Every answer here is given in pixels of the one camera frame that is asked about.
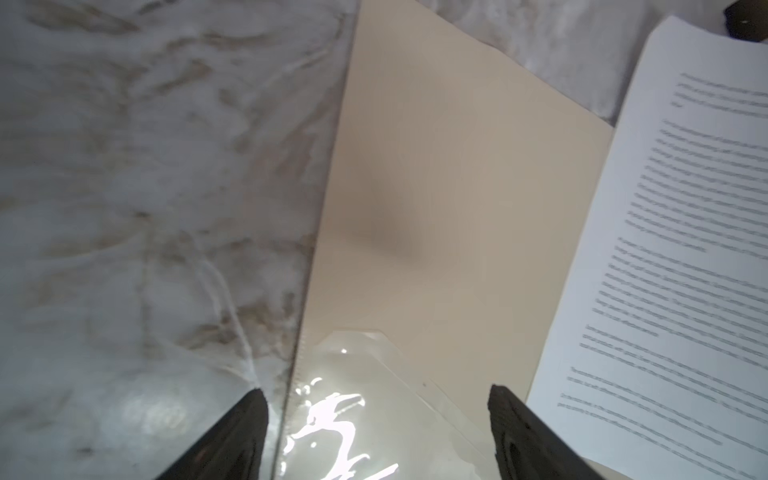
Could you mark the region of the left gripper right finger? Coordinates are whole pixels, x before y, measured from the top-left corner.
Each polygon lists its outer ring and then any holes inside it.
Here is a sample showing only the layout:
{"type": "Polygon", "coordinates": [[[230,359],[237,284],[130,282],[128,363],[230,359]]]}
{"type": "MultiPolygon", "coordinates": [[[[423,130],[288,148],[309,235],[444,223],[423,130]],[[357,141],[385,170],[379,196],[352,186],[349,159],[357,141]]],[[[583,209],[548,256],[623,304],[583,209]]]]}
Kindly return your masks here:
{"type": "Polygon", "coordinates": [[[487,407],[502,479],[603,480],[507,387],[492,385],[487,407]]]}

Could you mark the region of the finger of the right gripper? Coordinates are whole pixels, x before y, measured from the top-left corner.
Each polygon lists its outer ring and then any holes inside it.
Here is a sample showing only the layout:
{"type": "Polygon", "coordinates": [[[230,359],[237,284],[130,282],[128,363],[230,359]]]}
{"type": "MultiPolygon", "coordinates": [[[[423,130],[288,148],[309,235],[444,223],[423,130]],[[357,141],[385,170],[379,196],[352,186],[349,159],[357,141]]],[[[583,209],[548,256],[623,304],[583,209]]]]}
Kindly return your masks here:
{"type": "Polygon", "coordinates": [[[738,0],[724,11],[725,27],[731,38],[766,42],[768,38],[768,1],[738,0]]]}

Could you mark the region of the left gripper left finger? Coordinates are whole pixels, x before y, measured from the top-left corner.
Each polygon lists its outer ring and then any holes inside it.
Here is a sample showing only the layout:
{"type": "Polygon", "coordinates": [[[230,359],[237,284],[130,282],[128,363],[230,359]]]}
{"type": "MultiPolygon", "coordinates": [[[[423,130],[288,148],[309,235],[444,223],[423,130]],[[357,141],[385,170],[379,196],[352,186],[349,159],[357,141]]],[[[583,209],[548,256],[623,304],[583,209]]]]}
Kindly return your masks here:
{"type": "Polygon", "coordinates": [[[157,480],[257,479],[268,425],[263,392],[250,390],[157,480]]]}

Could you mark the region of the white text sheet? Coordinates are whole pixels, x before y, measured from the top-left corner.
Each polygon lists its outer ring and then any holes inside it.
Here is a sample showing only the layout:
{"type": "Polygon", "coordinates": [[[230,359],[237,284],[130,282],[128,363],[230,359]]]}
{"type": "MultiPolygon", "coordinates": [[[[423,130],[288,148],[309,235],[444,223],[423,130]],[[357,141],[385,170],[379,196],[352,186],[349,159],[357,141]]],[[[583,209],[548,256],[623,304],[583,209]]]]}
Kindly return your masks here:
{"type": "Polygon", "coordinates": [[[527,399],[633,479],[767,475],[767,47],[650,34],[527,399]]]}

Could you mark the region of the beige manila folder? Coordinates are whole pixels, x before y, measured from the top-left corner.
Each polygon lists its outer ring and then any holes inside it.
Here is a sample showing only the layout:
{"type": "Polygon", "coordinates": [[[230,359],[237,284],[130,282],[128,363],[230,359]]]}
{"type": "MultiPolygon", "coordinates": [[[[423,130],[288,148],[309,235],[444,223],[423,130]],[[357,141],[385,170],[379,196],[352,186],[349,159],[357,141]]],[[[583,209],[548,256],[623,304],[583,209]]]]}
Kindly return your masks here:
{"type": "Polygon", "coordinates": [[[279,479],[495,479],[612,127],[415,1],[365,1],[279,479]]]}

